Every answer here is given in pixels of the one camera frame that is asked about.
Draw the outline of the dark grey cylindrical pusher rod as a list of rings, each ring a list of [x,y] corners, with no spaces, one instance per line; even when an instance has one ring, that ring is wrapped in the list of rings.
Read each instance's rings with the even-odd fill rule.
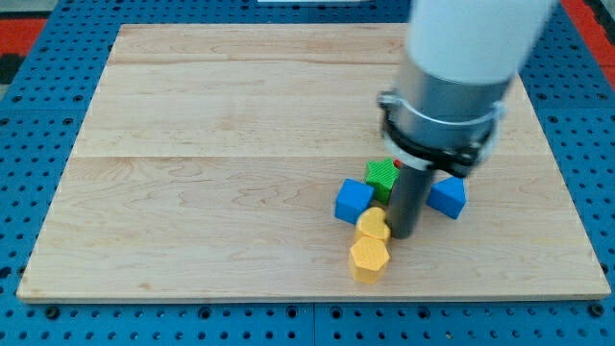
[[[434,176],[435,171],[431,169],[401,167],[391,190],[386,215],[392,237],[405,239],[412,235],[428,199]]]

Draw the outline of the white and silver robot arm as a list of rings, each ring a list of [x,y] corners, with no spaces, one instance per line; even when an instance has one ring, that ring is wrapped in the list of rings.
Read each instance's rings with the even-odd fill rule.
[[[555,0],[415,0],[382,135],[402,167],[388,202],[395,238],[410,237],[436,172],[467,177],[497,143],[504,95]]]

